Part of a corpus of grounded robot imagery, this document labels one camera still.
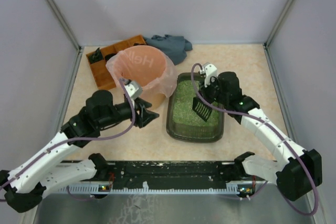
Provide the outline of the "black litter scoop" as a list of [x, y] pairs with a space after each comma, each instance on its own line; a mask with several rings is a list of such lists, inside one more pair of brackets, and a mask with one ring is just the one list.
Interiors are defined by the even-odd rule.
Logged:
[[213, 109], [206, 105], [198, 96], [193, 98], [192, 110], [205, 122], [211, 117]]

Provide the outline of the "dark litter box tray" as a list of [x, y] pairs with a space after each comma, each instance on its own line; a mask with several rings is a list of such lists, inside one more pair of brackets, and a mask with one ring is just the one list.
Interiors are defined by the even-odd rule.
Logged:
[[193, 110], [196, 94], [189, 72], [181, 73], [177, 87], [169, 98], [166, 131], [174, 139], [192, 143], [212, 143], [224, 134], [224, 114], [216, 110], [205, 122]]

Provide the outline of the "pink bag-lined trash bin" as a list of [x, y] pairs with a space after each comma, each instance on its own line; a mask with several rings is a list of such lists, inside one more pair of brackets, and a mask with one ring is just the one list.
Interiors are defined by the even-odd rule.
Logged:
[[150, 102], [152, 110], [169, 98], [177, 86], [174, 63], [152, 46], [138, 45], [122, 50], [107, 61], [106, 68], [118, 88], [120, 78], [136, 81], [143, 90], [140, 98]]

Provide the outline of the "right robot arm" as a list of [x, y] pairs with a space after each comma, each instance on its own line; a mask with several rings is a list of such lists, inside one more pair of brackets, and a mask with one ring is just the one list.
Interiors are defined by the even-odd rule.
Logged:
[[322, 158], [291, 140], [265, 115], [260, 105], [244, 95], [234, 72], [199, 71], [204, 80], [200, 95], [208, 103], [221, 104], [241, 126], [251, 131], [272, 153], [274, 161], [253, 153], [236, 158], [243, 174], [275, 184], [285, 198], [295, 201], [322, 184]]

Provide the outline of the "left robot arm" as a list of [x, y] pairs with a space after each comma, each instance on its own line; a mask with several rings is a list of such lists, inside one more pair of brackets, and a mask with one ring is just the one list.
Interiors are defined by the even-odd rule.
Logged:
[[107, 90], [98, 90], [86, 100], [86, 105], [73, 116], [50, 142], [32, 158], [13, 170], [1, 171], [1, 189], [7, 203], [18, 213], [27, 212], [54, 191], [82, 180], [102, 180], [109, 170], [108, 162], [99, 153], [65, 168], [60, 162], [69, 154], [84, 148], [91, 141], [102, 141], [100, 133], [123, 121], [131, 124], [117, 138], [132, 129], [143, 128], [159, 117], [150, 111], [151, 103], [132, 99], [124, 94], [124, 102], [113, 104]]

